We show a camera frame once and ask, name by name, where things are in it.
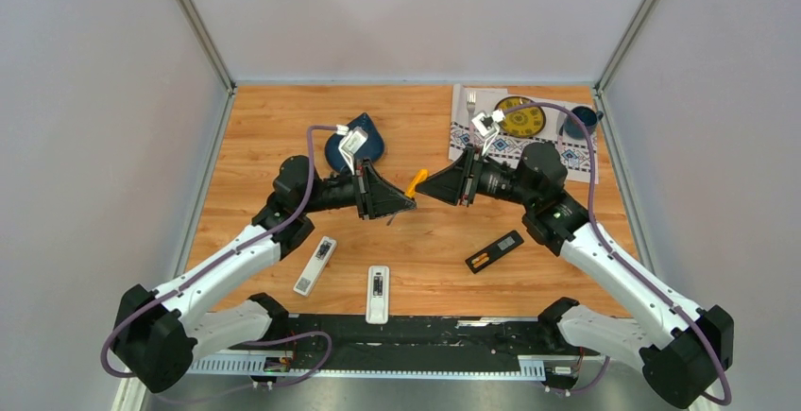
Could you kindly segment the yellow handled screwdriver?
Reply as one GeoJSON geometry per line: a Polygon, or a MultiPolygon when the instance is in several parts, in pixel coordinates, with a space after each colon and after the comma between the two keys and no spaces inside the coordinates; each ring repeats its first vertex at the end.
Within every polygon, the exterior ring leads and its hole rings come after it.
{"type": "Polygon", "coordinates": [[[417,185],[420,184],[422,181],[428,178],[429,171],[425,168],[421,168],[418,170],[410,184],[407,186],[404,195],[410,199],[413,199],[416,195],[417,185]]]}

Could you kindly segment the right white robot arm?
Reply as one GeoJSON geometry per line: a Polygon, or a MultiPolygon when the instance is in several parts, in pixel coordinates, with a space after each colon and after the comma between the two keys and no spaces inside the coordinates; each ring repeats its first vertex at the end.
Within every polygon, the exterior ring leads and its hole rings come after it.
{"type": "Polygon", "coordinates": [[[707,309],[663,283],[597,222],[565,189],[568,169],[554,145],[532,143],[516,166],[467,147],[448,167],[417,184],[418,193],[453,206],[476,196],[518,203],[528,234],[555,256],[578,267],[629,313],[616,318],[562,298],[541,313],[538,339],[553,353],[587,348],[641,372],[664,401],[687,409],[725,378],[733,363],[734,319],[724,308],[707,309]]]}

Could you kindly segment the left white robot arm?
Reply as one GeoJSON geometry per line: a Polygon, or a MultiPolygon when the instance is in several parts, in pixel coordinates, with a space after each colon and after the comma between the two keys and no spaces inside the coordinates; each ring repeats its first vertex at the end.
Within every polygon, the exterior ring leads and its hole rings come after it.
{"type": "Polygon", "coordinates": [[[370,220],[417,204],[370,160],[358,161],[352,174],[325,179],[306,156],[285,160],[265,206],[232,241],[167,283],[152,290],[137,284],[124,294],[110,350],[150,392],[162,393],[207,355],[251,342],[279,348],[289,335],[288,312],[267,294],[224,311],[213,307],[301,246],[315,228],[311,213],[347,207],[370,220]]]}

